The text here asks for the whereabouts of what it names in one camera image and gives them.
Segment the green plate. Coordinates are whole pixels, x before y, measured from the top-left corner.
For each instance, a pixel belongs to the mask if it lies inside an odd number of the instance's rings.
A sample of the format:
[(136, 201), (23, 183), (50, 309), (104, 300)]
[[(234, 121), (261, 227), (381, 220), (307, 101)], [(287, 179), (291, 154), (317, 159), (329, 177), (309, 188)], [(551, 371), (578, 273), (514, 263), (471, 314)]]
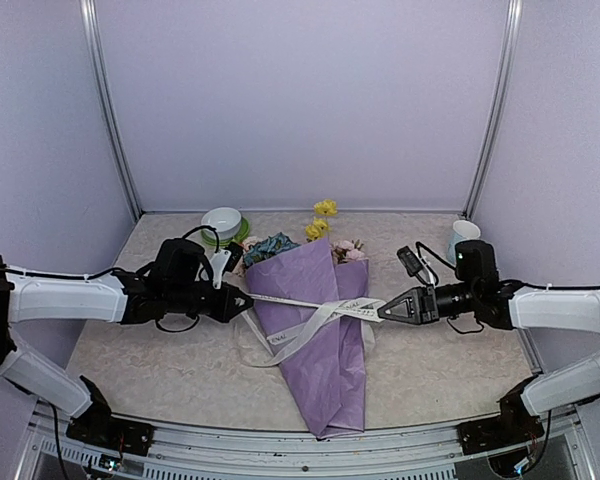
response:
[[(246, 217), (243, 217), (241, 219), (239, 228), (236, 230), (236, 232), (232, 236), (229, 236), (228, 234), (226, 234), (225, 236), (219, 236), (219, 245), (221, 247), (225, 247), (225, 246), (229, 245), (231, 242), (242, 243), (249, 236), (249, 233), (250, 233), (249, 220)], [(200, 237), (205, 244), (207, 244), (209, 246), (216, 245), (215, 236), (210, 231), (201, 230)]]

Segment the white ceramic bowl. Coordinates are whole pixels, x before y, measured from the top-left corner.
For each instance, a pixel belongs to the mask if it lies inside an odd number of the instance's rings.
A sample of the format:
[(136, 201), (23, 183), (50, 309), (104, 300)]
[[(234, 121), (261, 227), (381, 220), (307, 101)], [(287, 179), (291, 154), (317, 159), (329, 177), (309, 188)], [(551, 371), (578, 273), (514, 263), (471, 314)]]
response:
[(202, 225), (213, 227), (221, 240), (233, 238), (240, 230), (242, 214), (231, 207), (218, 207), (206, 212)]

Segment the left aluminium frame post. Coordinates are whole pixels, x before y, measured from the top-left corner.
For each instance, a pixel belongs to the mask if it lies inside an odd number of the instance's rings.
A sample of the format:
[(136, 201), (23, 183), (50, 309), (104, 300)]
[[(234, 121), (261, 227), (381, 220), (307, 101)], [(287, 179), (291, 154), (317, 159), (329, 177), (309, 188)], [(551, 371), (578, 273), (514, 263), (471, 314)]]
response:
[(94, 0), (80, 0), (79, 4), (87, 48), (95, 78), (98, 103), (100, 105), (106, 135), (113, 155), (114, 166), (121, 183), (123, 196), (129, 213), (133, 221), (137, 222), (143, 215), (143, 209), (124, 150), (113, 96), (108, 81), (104, 48), (99, 29), (97, 5)]

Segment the yellow fake flower stem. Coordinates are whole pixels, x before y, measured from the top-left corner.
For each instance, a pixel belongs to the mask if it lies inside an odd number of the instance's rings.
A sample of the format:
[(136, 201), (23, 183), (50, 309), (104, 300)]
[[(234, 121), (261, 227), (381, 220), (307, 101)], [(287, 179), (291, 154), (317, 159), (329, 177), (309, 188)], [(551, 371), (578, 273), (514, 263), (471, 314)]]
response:
[(338, 214), (337, 202), (332, 199), (324, 199), (313, 205), (313, 220), (305, 227), (306, 239), (313, 242), (324, 238), (330, 232), (329, 219)]

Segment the purple wrapping paper sheet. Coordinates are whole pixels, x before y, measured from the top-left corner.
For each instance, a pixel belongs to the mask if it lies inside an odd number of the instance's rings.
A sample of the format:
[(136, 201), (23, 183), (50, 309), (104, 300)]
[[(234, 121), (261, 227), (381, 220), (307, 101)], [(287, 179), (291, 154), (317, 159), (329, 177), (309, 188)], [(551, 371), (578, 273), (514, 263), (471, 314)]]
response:
[[(246, 268), (255, 294), (315, 304), (369, 293), (365, 258), (334, 262), (325, 239), (296, 246)], [(363, 325), (342, 316), (320, 327), (279, 363), (306, 427), (319, 439), (365, 429), (366, 369)]]

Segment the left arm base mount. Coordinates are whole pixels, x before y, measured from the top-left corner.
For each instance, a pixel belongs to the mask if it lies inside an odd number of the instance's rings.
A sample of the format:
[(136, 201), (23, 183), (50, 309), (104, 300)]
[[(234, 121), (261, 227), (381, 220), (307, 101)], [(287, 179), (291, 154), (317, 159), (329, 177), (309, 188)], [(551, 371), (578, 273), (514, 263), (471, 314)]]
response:
[(66, 436), (91, 446), (146, 457), (152, 444), (154, 427), (148, 423), (113, 417), (104, 429), (92, 432), (77, 421), (71, 421)]

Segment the aluminium frame post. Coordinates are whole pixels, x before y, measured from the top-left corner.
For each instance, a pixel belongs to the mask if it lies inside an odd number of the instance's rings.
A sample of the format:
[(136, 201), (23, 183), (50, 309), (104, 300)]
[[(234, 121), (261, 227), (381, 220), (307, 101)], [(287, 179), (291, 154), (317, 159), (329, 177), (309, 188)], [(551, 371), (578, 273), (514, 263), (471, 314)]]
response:
[(143, 215), (143, 209), (124, 150), (113, 96), (108, 81), (104, 48), (99, 29), (97, 5), (94, 0), (80, 0), (79, 4), (87, 48), (95, 78), (98, 103), (100, 105), (106, 135), (113, 155), (114, 166), (121, 183), (123, 196), (129, 213), (133, 221), (137, 222)]
[(478, 163), (469, 194), (462, 211), (462, 216), (466, 220), (472, 220), (476, 215), (480, 198), (486, 185), (488, 171), (492, 163), (501, 120), (505, 110), (510, 78), (514, 68), (523, 4), (522, 0), (510, 0), (507, 4), (507, 15), (496, 82), (487, 118), (486, 130), (481, 143)]

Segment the blue fake flower bunch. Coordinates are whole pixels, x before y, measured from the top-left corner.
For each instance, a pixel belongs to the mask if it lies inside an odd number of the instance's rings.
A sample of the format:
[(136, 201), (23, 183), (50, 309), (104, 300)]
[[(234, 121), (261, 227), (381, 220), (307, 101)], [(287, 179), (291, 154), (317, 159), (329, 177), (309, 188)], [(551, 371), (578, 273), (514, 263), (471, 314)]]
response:
[(265, 239), (256, 236), (247, 237), (243, 242), (243, 262), (245, 267), (249, 269), (257, 263), (297, 247), (299, 247), (299, 244), (282, 232)]

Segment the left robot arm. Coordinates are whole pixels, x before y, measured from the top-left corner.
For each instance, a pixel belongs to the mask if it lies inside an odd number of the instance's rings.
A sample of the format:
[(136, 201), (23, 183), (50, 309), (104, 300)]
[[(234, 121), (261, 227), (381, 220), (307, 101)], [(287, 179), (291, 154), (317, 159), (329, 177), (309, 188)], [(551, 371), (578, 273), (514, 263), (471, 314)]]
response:
[(249, 295), (223, 279), (241, 256), (236, 243), (208, 256), (188, 236), (163, 241), (155, 259), (136, 271), (18, 270), (0, 256), (0, 377), (65, 412), (98, 444), (113, 443), (120, 424), (98, 387), (86, 377), (72, 379), (11, 326), (37, 320), (158, 324), (168, 314), (227, 323), (253, 305)]

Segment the light blue mug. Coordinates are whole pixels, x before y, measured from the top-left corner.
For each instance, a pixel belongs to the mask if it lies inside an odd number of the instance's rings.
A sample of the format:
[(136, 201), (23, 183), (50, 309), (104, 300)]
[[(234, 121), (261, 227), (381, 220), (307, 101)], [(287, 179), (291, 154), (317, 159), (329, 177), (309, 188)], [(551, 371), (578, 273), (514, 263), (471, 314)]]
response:
[(471, 221), (459, 219), (453, 222), (451, 236), (447, 248), (447, 260), (452, 266), (456, 265), (455, 247), (458, 243), (468, 240), (479, 240), (481, 229)]

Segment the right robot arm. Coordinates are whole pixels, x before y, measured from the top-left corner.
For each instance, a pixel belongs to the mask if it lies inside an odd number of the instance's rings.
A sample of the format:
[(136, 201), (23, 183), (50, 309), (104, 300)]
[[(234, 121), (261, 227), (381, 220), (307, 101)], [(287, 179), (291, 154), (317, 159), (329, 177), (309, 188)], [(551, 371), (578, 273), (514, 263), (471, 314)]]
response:
[[(473, 314), (476, 322), (499, 330), (555, 328), (600, 335), (600, 285), (535, 286), (502, 280), (492, 245), (482, 240), (455, 246), (454, 284), (414, 287), (377, 310), (382, 320), (425, 325)], [(499, 401), (491, 426), (503, 444), (535, 430), (539, 417), (556, 407), (600, 396), (600, 352), (549, 374), (529, 378)]]

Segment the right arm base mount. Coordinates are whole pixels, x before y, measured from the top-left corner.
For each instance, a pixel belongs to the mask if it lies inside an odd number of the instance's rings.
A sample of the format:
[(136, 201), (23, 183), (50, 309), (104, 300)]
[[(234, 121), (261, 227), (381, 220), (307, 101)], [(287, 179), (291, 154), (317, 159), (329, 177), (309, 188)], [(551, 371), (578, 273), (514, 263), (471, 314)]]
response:
[(538, 420), (532, 419), (525, 425), (509, 425), (497, 416), (462, 422), (456, 430), (464, 455), (498, 450), (545, 434)]

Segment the right aluminium frame post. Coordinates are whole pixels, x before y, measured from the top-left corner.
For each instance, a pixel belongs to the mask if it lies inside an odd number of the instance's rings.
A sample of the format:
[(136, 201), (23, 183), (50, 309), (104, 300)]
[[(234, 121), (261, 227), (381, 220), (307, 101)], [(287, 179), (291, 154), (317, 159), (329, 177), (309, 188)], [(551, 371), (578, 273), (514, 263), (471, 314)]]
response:
[(514, 68), (523, 4), (522, 0), (510, 0), (507, 4), (507, 15), (496, 82), (487, 118), (486, 130), (481, 143), (478, 163), (469, 194), (462, 211), (462, 216), (466, 220), (472, 220), (476, 215), (480, 198), (486, 185), (488, 171), (492, 163), (501, 120), (505, 110), (510, 78)]

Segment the front aluminium rail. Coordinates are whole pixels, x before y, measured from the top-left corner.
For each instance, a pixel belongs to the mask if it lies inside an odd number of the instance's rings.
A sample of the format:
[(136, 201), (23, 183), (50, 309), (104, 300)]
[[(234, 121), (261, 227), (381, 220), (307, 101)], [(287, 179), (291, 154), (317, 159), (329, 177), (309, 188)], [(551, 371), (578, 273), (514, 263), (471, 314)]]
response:
[(547, 438), (467, 450), (459, 421), (371, 429), (318, 440), (267, 431), (149, 420), (140, 455), (71, 439), (64, 415), (38, 403), (25, 433), (17, 479), (597, 479), (583, 425), (572, 408), (552, 415)]

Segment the clear printed cellophane wrap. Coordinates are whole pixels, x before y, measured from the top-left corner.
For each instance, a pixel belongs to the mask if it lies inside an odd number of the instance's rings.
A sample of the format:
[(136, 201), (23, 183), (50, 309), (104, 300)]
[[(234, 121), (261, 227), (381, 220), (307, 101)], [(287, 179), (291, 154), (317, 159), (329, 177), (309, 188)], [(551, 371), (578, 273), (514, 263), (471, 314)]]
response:
[(244, 311), (242, 313), (242, 318), (269, 354), (269, 359), (265, 360), (263, 363), (252, 363), (244, 358), (242, 351), (239, 351), (241, 363), (252, 368), (264, 369), (278, 366), (283, 361), (299, 352), (323, 327), (328, 326), (341, 317), (352, 317), (369, 323), (382, 322), (382, 319), (377, 313), (377, 309), (381, 307), (384, 302), (375, 298), (358, 297), (351, 300), (338, 300), (315, 304), (261, 294), (252, 294), (251, 297), (256, 301), (261, 302), (314, 309), (313, 314), (305, 323), (289, 327), (269, 336), (264, 336), (254, 320), (246, 311)]

